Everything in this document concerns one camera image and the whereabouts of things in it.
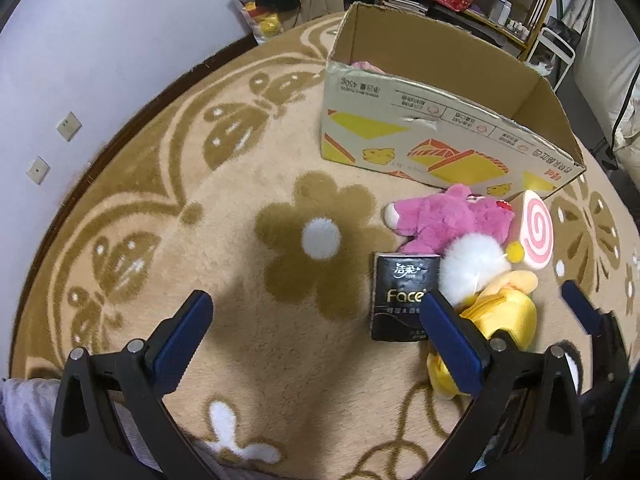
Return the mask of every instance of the white plush toy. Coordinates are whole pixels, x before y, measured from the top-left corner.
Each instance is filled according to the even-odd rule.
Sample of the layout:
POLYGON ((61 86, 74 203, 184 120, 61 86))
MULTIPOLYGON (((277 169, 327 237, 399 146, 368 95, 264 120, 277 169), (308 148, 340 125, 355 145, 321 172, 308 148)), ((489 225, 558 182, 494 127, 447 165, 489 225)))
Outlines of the white plush toy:
POLYGON ((495 238, 470 233, 453 241, 440 261, 438 288, 460 311, 499 274, 511 270, 504 250, 495 238))

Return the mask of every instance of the gray floor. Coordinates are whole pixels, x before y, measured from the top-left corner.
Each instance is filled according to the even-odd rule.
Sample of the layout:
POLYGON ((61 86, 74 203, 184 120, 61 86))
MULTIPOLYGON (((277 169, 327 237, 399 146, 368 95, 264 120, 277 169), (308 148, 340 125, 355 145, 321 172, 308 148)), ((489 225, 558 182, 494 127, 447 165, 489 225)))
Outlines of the gray floor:
POLYGON ((617 164, 613 153, 609 144, 604 140, 602 129, 591 108, 575 85, 571 71, 564 78, 556 95, 564 107, 574 133, 607 173, 620 198, 636 220, 636 225, 640 226, 640 192, 625 171, 614 169, 617 164))

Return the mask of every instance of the stack of books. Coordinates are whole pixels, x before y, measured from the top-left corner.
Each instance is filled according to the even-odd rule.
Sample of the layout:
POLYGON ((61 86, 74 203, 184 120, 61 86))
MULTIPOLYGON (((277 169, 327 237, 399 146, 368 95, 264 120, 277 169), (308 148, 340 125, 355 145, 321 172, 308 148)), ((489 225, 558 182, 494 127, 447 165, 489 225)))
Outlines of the stack of books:
POLYGON ((427 7, 416 0, 383 0, 383 5, 390 9, 405 10, 425 16, 427 7))

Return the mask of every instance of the bottle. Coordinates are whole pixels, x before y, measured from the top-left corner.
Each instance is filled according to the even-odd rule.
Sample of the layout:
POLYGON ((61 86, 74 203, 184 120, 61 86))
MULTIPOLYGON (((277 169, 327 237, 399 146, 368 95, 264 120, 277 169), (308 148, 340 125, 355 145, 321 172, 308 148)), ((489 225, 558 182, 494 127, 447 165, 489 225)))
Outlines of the bottle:
POLYGON ((493 6, 491 7, 491 12, 489 12, 489 21, 498 23, 498 19, 500 18, 500 13, 502 12, 502 8, 504 7, 504 3, 507 0, 495 0, 493 6))
POLYGON ((500 17, 498 18, 498 25, 504 26, 507 22, 507 18, 511 12, 511 2, 505 2, 502 6, 502 11, 500 12, 500 17))

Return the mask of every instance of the screw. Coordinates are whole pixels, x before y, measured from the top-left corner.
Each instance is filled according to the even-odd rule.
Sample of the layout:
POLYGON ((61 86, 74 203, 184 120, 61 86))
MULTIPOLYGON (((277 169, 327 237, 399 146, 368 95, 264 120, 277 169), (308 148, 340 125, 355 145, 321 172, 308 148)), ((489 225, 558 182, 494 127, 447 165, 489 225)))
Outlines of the screw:
POLYGON ((491 348, 493 348, 496 352, 504 352, 507 349, 507 343, 505 343, 499 337, 494 337, 493 339, 491 339, 489 345, 491 345, 491 348))
POLYGON ((131 352, 132 354, 135 354, 136 352, 140 352, 144 347, 145 347, 145 342, 142 341, 142 339, 132 339, 127 344, 127 350, 129 350, 129 352, 131 352))
POLYGON ((71 351, 71 354, 69 354, 69 357, 71 357, 74 361, 78 361, 78 359, 81 358, 83 355, 84 355, 84 348, 77 347, 71 351))
POLYGON ((559 359, 561 357, 564 357, 564 350, 562 350, 562 348, 560 348, 558 345, 553 345, 551 347, 551 355, 559 359))

